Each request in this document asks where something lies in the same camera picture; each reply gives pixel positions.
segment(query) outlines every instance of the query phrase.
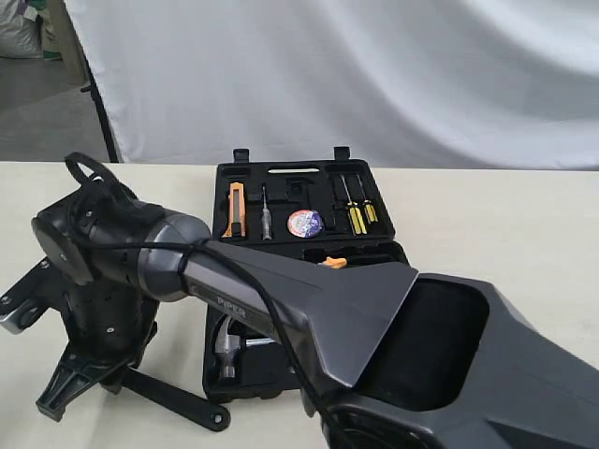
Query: gray floor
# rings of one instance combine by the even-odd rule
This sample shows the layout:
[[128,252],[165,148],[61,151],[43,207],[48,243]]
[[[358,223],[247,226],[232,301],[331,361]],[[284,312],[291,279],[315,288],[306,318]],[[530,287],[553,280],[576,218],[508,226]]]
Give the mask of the gray floor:
[[89,94],[62,62],[0,58],[0,160],[62,161],[70,152],[107,161]]

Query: white fabric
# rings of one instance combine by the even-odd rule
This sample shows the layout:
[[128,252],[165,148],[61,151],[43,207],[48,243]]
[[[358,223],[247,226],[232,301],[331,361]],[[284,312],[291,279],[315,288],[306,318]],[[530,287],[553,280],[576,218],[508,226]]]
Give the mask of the white fabric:
[[599,2],[66,3],[127,161],[599,167]]
[[19,0],[0,0],[0,57],[39,58],[36,23],[24,18],[19,6]]

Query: beige table surface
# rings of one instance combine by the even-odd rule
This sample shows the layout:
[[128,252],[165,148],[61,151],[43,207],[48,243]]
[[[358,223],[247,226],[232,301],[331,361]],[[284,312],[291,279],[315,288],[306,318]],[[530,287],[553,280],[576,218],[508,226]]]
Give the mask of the beige table surface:
[[[113,167],[139,197],[212,220],[214,167]],[[542,333],[599,367],[599,173],[376,169],[410,262],[494,282]],[[30,219],[76,184],[61,164],[0,163],[0,290],[41,257]],[[205,306],[165,304],[141,370],[202,394]],[[94,388],[60,424],[35,401],[66,343],[55,312],[20,336],[0,332],[0,447],[324,448],[297,392],[229,404],[220,434],[144,398]]]

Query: orange tool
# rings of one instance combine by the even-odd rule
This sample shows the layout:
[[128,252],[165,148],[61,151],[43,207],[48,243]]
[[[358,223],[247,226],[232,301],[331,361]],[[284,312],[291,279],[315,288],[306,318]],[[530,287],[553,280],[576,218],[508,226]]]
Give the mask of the orange tool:
[[232,182],[228,191],[228,228],[223,238],[245,237],[245,196],[243,184]]

